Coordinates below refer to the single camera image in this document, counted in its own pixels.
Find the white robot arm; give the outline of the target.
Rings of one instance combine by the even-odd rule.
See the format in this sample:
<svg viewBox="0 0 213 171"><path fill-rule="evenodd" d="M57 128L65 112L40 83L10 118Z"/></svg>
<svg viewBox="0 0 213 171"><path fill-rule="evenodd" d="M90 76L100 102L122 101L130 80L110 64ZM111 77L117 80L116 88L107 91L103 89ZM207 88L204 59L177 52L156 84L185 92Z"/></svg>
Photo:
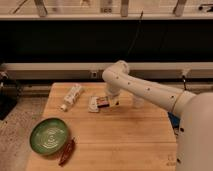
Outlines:
<svg viewBox="0 0 213 171"><path fill-rule="evenodd" d="M123 61L102 73L106 94L114 98L126 90L180 119L175 171L213 171L213 92L195 94L129 75Z"/></svg>

